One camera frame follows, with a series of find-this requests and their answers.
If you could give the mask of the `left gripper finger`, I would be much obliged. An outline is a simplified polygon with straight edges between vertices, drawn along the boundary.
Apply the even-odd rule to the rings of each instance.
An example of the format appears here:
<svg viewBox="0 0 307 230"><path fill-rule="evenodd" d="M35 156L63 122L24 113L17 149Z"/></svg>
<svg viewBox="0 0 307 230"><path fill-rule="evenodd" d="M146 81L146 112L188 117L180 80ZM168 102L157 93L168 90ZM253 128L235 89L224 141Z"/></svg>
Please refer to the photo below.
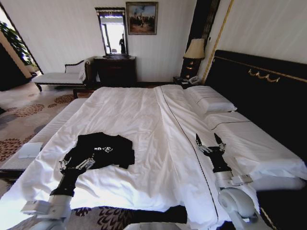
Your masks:
<svg viewBox="0 0 307 230"><path fill-rule="evenodd" d="M82 161L75 168L78 169L78 170L82 170L82 169L88 170L88 169L90 169L95 163L94 156L95 156L95 153L93 153L91 157Z"/></svg>
<svg viewBox="0 0 307 230"><path fill-rule="evenodd" d="M59 161L60 167L59 169L61 171L65 171L67 169L69 169L71 166L69 165L71 161L71 157L64 157L62 160Z"/></svg>

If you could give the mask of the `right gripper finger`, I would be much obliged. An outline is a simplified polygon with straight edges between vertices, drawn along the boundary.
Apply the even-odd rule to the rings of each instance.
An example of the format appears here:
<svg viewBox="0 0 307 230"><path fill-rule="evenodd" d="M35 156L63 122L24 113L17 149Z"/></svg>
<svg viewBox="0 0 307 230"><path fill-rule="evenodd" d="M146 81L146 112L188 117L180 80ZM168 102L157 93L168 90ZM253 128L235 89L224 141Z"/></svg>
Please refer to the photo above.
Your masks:
<svg viewBox="0 0 307 230"><path fill-rule="evenodd" d="M216 133L214 133L214 137L219 146L220 151L225 151L226 144L222 142L221 138Z"/></svg>
<svg viewBox="0 0 307 230"><path fill-rule="evenodd" d="M202 144L201 139L198 136L198 134L196 134L196 145L202 153L212 153L213 152L209 147Z"/></svg>

